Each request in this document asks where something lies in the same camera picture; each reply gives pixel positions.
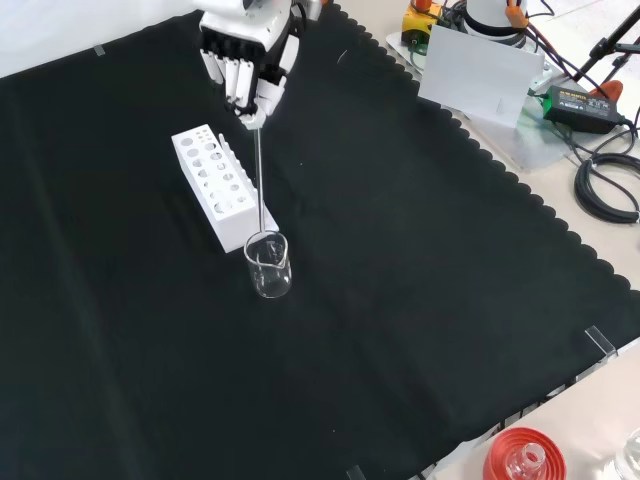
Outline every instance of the white test tube rack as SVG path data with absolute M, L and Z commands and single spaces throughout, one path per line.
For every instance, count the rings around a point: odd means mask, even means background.
M 224 251 L 244 247 L 260 231 L 258 190 L 243 170 L 233 150 L 208 125 L 171 137 L 180 166 Z M 265 208 L 267 230 L 278 225 Z

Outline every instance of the black cloth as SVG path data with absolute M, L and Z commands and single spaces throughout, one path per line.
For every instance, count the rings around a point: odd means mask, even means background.
M 0 81 L 2 478 L 404 480 L 598 360 L 585 328 L 640 335 L 628 282 L 335 5 L 263 134 L 294 285 L 259 298 L 170 140 L 209 124 L 253 172 L 198 19 Z

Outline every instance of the clear beaker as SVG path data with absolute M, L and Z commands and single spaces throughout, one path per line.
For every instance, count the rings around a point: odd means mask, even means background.
M 251 281 L 265 298 L 278 298 L 291 288 L 289 244 L 279 232 L 259 232 L 244 246 Z

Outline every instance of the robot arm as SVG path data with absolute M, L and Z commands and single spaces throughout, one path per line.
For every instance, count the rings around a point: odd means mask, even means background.
M 317 20 L 322 0 L 196 0 L 200 53 L 211 79 L 224 84 L 225 103 L 249 129 L 259 129 L 277 107 L 298 56 L 306 20 Z

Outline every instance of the red lid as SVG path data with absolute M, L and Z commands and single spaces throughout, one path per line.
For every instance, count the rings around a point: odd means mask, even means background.
M 505 462 L 514 449 L 537 443 L 546 455 L 547 472 L 544 480 L 565 480 L 567 466 L 555 443 L 546 435 L 531 428 L 510 428 L 496 437 L 484 462 L 484 480 L 510 480 Z

